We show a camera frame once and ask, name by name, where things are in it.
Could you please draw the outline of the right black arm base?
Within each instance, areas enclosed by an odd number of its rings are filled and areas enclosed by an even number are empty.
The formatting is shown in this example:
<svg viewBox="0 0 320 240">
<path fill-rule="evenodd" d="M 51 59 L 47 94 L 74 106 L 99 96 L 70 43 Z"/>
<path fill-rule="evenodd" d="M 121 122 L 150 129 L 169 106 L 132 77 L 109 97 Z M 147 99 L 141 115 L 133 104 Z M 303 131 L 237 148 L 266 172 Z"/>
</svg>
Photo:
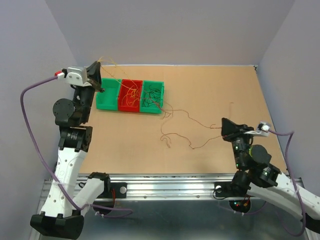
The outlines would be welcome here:
<svg viewBox="0 0 320 240">
<path fill-rule="evenodd" d="M 216 181 L 212 196 L 217 200 L 233 197 L 257 197 L 250 187 L 251 179 L 246 171 L 238 170 L 231 181 Z"/>
</svg>

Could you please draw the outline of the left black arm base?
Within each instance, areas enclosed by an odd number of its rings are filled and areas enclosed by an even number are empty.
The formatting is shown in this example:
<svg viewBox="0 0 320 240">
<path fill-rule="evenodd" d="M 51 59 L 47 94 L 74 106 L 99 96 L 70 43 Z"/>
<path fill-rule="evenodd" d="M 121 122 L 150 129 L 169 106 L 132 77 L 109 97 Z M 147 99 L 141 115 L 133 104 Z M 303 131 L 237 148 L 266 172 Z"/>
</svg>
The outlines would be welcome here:
<svg viewBox="0 0 320 240">
<path fill-rule="evenodd" d="M 77 193 L 76 198 L 93 200 L 96 199 L 125 199 L 127 197 L 126 182 L 112 182 L 105 185 L 100 180 L 91 180 L 89 182 L 80 182 L 78 184 L 81 190 Z"/>
</svg>

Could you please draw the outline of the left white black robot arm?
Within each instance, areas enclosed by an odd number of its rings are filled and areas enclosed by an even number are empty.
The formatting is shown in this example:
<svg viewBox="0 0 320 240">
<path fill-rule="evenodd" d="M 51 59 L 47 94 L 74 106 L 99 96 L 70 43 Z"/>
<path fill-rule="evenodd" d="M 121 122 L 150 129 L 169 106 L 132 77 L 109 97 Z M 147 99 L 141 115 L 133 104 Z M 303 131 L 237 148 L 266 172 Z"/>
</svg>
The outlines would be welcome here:
<svg viewBox="0 0 320 240">
<path fill-rule="evenodd" d="M 93 133 L 93 128 L 85 124 L 95 92 L 104 92 L 100 69 L 101 63 L 95 61 L 88 67 L 71 66 L 55 74 L 55 79 L 64 80 L 74 94 L 72 99 L 57 100 L 52 107 L 60 133 L 57 163 L 45 203 L 30 220 L 30 226 L 43 236 L 78 239 L 95 199 L 111 193 L 110 177 L 101 172 L 91 173 L 80 192 L 74 193 Z"/>
</svg>

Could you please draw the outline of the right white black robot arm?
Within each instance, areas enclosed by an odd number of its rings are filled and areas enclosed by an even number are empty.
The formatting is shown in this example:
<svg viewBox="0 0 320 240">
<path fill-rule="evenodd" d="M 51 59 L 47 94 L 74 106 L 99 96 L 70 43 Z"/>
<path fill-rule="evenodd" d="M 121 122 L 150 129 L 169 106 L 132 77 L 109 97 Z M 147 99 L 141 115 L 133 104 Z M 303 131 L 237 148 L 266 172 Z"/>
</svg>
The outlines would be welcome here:
<svg viewBox="0 0 320 240">
<path fill-rule="evenodd" d="M 220 188 L 224 197 L 258 197 L 301 221 L 302 229 L 320 232 L 320 198 L 271 164 L 272 156 L 254 137 L 267 137 L 271 126 L 260 122 L 257 128 L 221 119 L 221 136 L 231 143 L 235 166 L 232 180 Z"/>
</svg>

